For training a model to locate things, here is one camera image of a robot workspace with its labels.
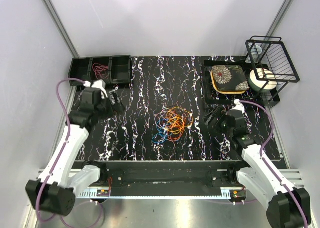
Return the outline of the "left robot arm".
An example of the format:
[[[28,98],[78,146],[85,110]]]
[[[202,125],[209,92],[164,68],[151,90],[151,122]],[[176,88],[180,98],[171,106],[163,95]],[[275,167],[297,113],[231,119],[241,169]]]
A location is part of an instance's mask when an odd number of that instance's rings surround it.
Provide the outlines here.
[[[79,108],[67,112],[63,135],[47,166],[37,179],[25,186],[28,198],[39,215],[41,211],[67,216],[73,209],[76,197],[92,184],[103,186],[108,180],[107,166],[89,161],[72,177],[73,164],[93,128],[102,120],[124,112],[119,96],[107,92],[103,80],[80,81],[84,86]]]

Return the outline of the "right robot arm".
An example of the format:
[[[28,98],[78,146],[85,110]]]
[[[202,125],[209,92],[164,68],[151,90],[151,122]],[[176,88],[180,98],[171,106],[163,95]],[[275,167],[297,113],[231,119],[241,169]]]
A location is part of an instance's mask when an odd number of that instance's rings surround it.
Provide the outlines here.
[[[267,138],[258,143],[245,119],[241,101],[226,111],[217,106],[207,117],[206,124],[226,136],[230,153],[242,160],[230,165],[227,180],[232,186],[243,185],[266,210],[273,228],[307,228],[311,224],[310,195],[298,188],[275,166],[264,151]]]

